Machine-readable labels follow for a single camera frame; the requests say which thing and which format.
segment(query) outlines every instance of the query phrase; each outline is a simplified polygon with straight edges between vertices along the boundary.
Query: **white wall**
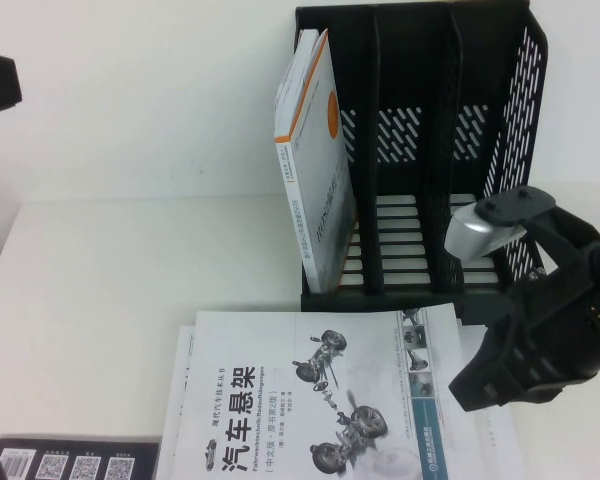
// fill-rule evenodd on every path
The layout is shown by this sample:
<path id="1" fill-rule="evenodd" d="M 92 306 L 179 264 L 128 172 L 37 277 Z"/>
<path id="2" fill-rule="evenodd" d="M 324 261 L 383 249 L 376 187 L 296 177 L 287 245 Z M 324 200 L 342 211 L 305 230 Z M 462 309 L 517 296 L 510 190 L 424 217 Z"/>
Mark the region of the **white wall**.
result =
<path id="1" fill-rule="evenodd" d="M 320 3 L 368 2 L 0 2 L 24 97 L 0 113 L 0 250 L 24 201 L 282 192 L 273 96 L 295 6 Z M 600 0 L 532 9 L 550 45 L 533 177 L 597 181 Z"/>

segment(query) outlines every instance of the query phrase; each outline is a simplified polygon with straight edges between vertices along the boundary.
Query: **barcode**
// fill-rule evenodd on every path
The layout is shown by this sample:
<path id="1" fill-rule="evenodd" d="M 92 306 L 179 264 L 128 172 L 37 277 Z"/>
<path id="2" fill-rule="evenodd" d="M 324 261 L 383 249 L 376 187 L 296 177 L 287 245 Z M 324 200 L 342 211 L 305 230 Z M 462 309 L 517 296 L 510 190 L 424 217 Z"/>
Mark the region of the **barcode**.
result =
<path id="1" fill-rule="evenodd" d="M 35 454 L 35 450 L 5 448 L 0 455 L 0 462 L 9 480 L 24 480 Z"/>
<path id="2" fill-rule="evenodd" d="M 36 479 L 60 480 L 67 460 L 69 460 L 68 455 L 45 455 L 42 457 L 42 462 L 40 462 Z"/>
<path id="3" fill-rule="evenodd" d="M 111 458 L 104 480 L 129 480 L 134 462 L 135 458 Z"/>

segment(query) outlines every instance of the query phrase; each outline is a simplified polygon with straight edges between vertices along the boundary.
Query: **black arm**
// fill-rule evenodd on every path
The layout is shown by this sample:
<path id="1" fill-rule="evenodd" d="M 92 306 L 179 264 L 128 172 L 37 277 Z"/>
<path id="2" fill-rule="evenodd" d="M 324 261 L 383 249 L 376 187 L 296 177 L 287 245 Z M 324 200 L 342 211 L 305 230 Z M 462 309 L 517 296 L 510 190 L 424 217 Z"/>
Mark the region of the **black arm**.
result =
<path id="1" fill-rule="evenodd" d="M 495 226 L 522 225 L 558 269 L 512 287 L 512 311 L 489 327 L 449 386 L 458 402 L 467 411 L 543 403 L 593 378 L 600 370 L 600 234 L 531 187 L 481 200 L 475 211 Z"/>

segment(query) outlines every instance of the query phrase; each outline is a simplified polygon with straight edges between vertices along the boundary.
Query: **black file organizer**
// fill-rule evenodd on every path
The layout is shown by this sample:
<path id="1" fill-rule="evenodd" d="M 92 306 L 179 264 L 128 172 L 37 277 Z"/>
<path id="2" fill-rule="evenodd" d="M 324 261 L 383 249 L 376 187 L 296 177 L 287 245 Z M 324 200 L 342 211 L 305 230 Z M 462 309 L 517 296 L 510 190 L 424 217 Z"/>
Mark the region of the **black file organizer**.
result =
<path id="1" fill-rule="evenodd" d="M 497 319 L 509 306 L 503 293 L 542 265 L 537 247 L 523 239 L 492 254 L 497 281 L 475 284 L 465 280 L 484 267 L 462 265 L 446 253 L 444 238 L 452 207 L 471 201 L 457 194 L 480 199 L 527 183 L 547 62 L 546 37 L 529 3 L 298 8 L 296 39 L 305 28 L 329 29 L 363 285 L 311 294 L 304 280 L 302 310 L 455 302 L 465 323 Z M 415 197 L 417 216 L 410 218 L 419 227 L 406 231 L 421 233 L 415 243 L 424 249 L 407 257 L 426 268 L 408 273 L 427 274 L 429 282 L 384 282 L 377 203 L 388 195 Z"/>

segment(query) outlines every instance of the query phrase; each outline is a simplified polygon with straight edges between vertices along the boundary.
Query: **upright book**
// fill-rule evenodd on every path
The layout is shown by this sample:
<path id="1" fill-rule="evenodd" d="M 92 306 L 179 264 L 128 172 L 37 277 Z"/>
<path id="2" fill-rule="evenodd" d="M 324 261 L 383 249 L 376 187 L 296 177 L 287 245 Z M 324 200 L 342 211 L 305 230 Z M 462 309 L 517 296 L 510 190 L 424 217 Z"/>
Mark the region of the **upright book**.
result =
<path id="1" fill-rule="evenodd" d="M 312 293 L 338 286 L 355 221 L 329 37 L 303 30 L 276 95 L 274 137 Z"/>

